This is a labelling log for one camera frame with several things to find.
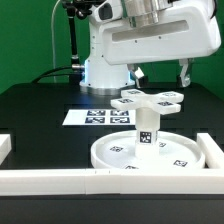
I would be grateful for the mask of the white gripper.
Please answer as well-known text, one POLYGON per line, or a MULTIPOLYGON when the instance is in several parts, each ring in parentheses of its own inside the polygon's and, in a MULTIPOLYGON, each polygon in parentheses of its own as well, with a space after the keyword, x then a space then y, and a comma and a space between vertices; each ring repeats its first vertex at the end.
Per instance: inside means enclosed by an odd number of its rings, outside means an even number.
POLYGON ((215 18, 215 1, 176 1, 158 12, 155 24, 132 27, 128 19, 103 24, 102 50, 109 64, 129 64, 136 86, 143 88, 148 77, 134 63, 179 60, 178 83, 191 84, 193 60, 209 56, 221 45, 215 18))

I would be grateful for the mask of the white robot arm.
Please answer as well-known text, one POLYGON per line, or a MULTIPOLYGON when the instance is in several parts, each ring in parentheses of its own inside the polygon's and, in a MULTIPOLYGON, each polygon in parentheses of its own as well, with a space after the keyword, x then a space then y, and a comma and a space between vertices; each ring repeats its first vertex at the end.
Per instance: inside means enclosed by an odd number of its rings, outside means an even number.
POLYGON ((221 45, 217 0, 94 0, 84 91, 113 95, 138 83, 141 63, 177 60, 180 85, 192 61, 221 45))

